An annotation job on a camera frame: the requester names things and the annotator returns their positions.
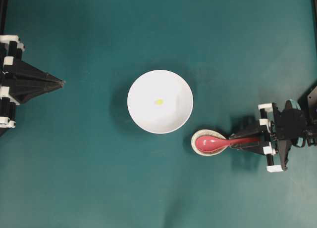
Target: bowl rim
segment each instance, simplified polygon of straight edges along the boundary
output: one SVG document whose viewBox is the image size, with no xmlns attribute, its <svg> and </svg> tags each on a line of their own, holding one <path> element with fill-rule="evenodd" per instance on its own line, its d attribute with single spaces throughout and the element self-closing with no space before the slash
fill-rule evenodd
<svg viewBox="0 0 317 228">
<path fill-rule="evenodd" d="M 166 132 L 155 132 L 155 131 L 147 130 L 147 129 L 141 127 L 141 126 L 134 120 L 134 118 L 132 117 L 131 112 L 130 112 L 130 108 L 129 108 L 129 95 L 130 95 L 130 92 L 131 92 L 131 88 L 133 87 L 133 85 L 135 84 L 135 82 L 136 82 L 140 77 L 144 76 L 145 74 L 150 74 L 151 72 L 154 72 L 154 71 L 155 71 L 155 72 L 168 72 L 168 73 L 173 73 L 173 74 L 176 75 L 177 77 L 181 78 L 181 79 L 184 81 L 185 85 L 188 87 L 189 92 L 190 92 L 190 96 L 191 96 L 191 108 L 190 108 L 190 112 L 189 112 L 188 116 L 186 117 L 186 119 L 185 119 L 185 120 L 183 121 L 183 123 L 182 123 L 180 126 L 178 126 L 177 128 L 172 129 L 172 130 L 169 130 L 169 131 L 166 131 Z M 182 77 L 181 77 L 180 75 L 178 75 L 177 73 L 172 72 L 172 71 L 168 71 L 168 70 L 152 70 L 152 71 L 148 71 L 148 72 L 143 73 L 141 76 L 139 76 L 139 77 L 132 83 L 132 85 L 131 85 L 130 88 L 129 88 L 129 92 L 128 92 L 128 96 L 127 96 L 127 107 L 128 107 L 128 111 L 129 111 L 130 117 L 132 118 L 133 122 L 134 122 L 136 125 L 138 125 L 140 128 L 142 128 L 144 131 L 147 131 L 147 132 L 153 133 L 153 134 L 166 134 L 166 133 L 171 133 L 171 132 L 174 132 L 174 131 L 180 129 L 180 128 L 188 121 L 188 119 L 189 119 L 190 116 L 192 115 L 193 108 L 194 108 L 194 96 L 193 96 L 192 89 L 190 88 L 190 86 L 189 86 L 189 84 L 187 83 L 187 81 L 184 80 L 184 78 L 182 78 Z"/>
</svg>

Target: white dish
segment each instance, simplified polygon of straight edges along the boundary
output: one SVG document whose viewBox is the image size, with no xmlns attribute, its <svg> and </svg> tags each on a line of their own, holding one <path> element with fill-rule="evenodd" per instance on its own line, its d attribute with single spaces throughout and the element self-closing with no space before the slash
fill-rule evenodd
<svg viewBox="0 0 317 228">
<path fill-rule="evenodd" d="M 166 70 L 140 76 L 128 94 L 133 121 L 145 131 L 170 133 L 185 124 L 193 110 L 193 94 L 186 81 Z"/>
</svg>

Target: pink spoon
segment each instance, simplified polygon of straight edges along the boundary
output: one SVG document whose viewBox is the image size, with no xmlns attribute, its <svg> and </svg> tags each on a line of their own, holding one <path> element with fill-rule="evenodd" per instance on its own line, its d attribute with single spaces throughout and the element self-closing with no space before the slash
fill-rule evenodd
<svg viewBox="0 0 317 228">
<path fill-rule="evenodd" d="M 195 145 L 196 148 L 201 152 L 215 152 L 220 150 L 224 147 L 231 146 L 234 144 L 244 144 L 260 141 L 258 137 L 246 137 L 246 138 L 239 138 L 239 139 L 220 139 L 217 137 L 212 136 L 202 136 L 196 139 Z"/>
</svg>

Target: white bracket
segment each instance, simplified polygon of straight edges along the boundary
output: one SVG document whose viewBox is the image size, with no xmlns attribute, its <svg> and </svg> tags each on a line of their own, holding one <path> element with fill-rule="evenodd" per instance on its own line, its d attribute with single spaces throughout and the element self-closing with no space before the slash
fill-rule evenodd
<svg viewBox="0 0 317 228">
<path fill-rule="evenodd" d="M 25 50 L 24 44 L 20 42 L 20 38 L 17 35 L 0 35 L 0 43 L 5 44 L 5 47 L 8 49 L 10 41 L 17 43 L 17 48 L 22 51 Z"/>
<path fill-rule="evenodd" d="M 9 95 L 10 87 L 7 86 L 1 86 L 0 85 L 0 98 L 7 97 L 10 99 L 10 102 L 15 103 L 15 105 L 20 105 L 18 101 L 16 101 L 11 95 Z"/>
<path fill-rule="evenodd" d="M 271 142 L 268 143 L 268 146 L 263 147 L 263 153 L 264 153 L 264 155 L 268 155 L 268 154 L 275 155 L 276 154 L 276 150 L 274 148 L 272 148 Z"/>
<path fill-rule="evenodd" d="M 264 103 L 258 105 L 258 110 L 264 109 L 267 113 L 273 112 L 273 105 L 272 103 Z"/>
<path fill-rule="evenodd" d="M 269 133 L 271 133 L 271 122 L 270 122 L 270 120 L 269 119 L 267 119 L 267 118 L 261 118 L 261 119 L 259 119 L 259 122 L 260 122 L 260 126 L 266 126 L 266 128 L 267 128 L 267 131 L 269 132 Z"/>
<path fill-rule="evenodd" d="M 281 165 L 270 165 L 266 167 L 266 170 L 270 173 L 275 173 L 275 172 L 284 172 L 284 170 L 282 170 L 282 166 Z"/>
</svg>

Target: robotic arm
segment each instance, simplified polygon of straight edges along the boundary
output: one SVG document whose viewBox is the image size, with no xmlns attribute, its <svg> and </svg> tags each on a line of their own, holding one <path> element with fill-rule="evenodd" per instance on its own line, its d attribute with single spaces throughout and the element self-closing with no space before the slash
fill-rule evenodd
<svg viewBox="0 0 317 228">
<path fill-rule="evenodd" d="M 304 147 L 306 142 L 308 146 L 317 145 L 317 87 L 309 93 L 307 100 L 308 112 L 293 100 L 286 101 L 283 111 L 279 111 L 275 103 L 260 104 L 261 118 L 229 139 L 259 136 L 261 140 L 231 147 L 265 155 L 269 172 L 286 171 L 292 146 Z M 273 114 L 272 121 L 268 119 L 268 113 Z M 279 165 L 274 164 L 276 154 L 279 155 Z"/>
</svg>

